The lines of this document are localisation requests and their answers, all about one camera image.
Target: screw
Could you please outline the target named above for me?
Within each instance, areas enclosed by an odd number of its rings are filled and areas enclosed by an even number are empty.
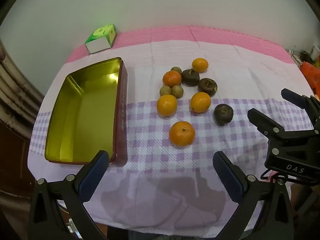
[[[282,179],[278,179],[277,182],[278,182],[279,185],[283,185],[284,184],[284,181]]]
[[[247,178],[249,181],[252,181],[252,182],[254,182],[256,180],[256,177],[253,175],[248,175]]]
[[[73,174],[70,174],[67,176],[67,181],[73,181],[75,176]]]
[[[41,185],[42,183],[44,183],[44,179],[43,178],[38,179],[38,184]]]
[[[278,154],[279,154],[279,150],[278,150],[277,148],[273,148],[273,149],[272,149],[272,153],[273,153],[274,155],[278,155]]]

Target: open tin box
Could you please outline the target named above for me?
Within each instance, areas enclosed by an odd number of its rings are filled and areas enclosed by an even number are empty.
[[[51,114],[45,158],[86,164],[99,150],[105,150],[110,163],[125,165],[127,79],[119,57],[69,74]]]

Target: white wall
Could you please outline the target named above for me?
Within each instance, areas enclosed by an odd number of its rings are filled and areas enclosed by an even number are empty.
[[[305,0],[17,0],[0,38],[25,76],[46,93],[91,32],[201,25],[243,32],[290,49],[310,50],[319,22]]]

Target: tissue box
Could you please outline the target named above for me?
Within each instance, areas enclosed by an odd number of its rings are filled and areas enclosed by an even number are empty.
[[[110,49],[116,38],[116,29],[113,24],[96,29],[84,43],[89,53]]]

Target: tablecloth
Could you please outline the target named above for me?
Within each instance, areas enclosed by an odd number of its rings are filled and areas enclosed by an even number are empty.
[[[246,174],[260,177],[265,170],[267,139],[249,123],[246,112],[255,107],[286,130],[312,129],[304,110],[283,100],[288,88],[307,96],[312,91],[279,45],[270,41],[197,26],[145,29],[118,35],[112,49],[88,55],[81,46],[55,77],[32,133],[28,167],[36,179],[61,180],[79,165],[50,163],[44,158],[45,139],[55,99],[65,77],[82,67],[121,57],[128,72],[128,163],[110,167],[92,199],[84,206],[94,221],[140,232],[215,237],[237,207],[212,167],[212,155],[223,150]],[[173,66],[191,67],[197,57],[209,62],[201,77],[214,79],[218,91],[209,111],[191,114],[196,88],[185,88],[176,114],[161,118],[156,100],[162,76]],[[233,121],[218,128],[212,111],[218,103],[234,109]],[[174,148],[170,126],[189,121],[196,130],[192,146]],[[258,203],[247,229],[253,228]]]

